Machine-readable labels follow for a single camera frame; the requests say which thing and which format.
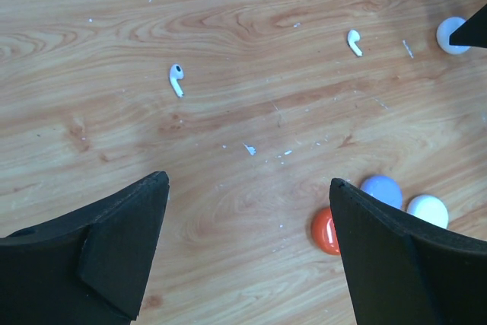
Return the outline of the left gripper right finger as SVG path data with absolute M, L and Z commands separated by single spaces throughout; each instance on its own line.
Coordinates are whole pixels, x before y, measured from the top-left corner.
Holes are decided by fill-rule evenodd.
M 340 178 L 329 203 L 358 324 L 484 324 L 486 242 L 380 202 Z

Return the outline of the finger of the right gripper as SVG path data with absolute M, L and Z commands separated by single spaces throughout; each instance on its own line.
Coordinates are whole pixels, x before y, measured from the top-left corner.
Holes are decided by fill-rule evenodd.
M 459 26 L 449 38 L 452 46 L 487 47 L 487 5 Z

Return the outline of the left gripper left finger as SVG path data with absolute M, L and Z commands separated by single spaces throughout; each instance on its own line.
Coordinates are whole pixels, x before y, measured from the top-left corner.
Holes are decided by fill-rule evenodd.
M 137 319 L 170 191 L 156 171 L 111 196 L 1 239 L 3 324 Z

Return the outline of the white earbud charging case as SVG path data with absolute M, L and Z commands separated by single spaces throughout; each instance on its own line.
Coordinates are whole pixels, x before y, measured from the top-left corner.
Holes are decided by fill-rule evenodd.
M 427 194 L 416 196 L 409 202 L 406 211 L 416 218 L 443 229 L 446 229 L 449 223 L 447 207 L 436 196 Z

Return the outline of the purple earbud charging case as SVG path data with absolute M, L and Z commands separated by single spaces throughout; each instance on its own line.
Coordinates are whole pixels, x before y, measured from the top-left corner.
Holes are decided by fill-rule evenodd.
M 392 206 L 401 209 L 403 205 L 403 193 L 399 184 L 391 177 L 384 175 L 373 175 L 366 178 L 360 189 L 369 196 Z

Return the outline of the orange earbud charging case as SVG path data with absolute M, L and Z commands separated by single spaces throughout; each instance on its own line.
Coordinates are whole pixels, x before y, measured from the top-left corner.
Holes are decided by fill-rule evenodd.
M 329 255 L 340 255 L 338 238 L 330 207 L 321 209 L 314 216 L 310 229 L 311 237 L 317 247 Z

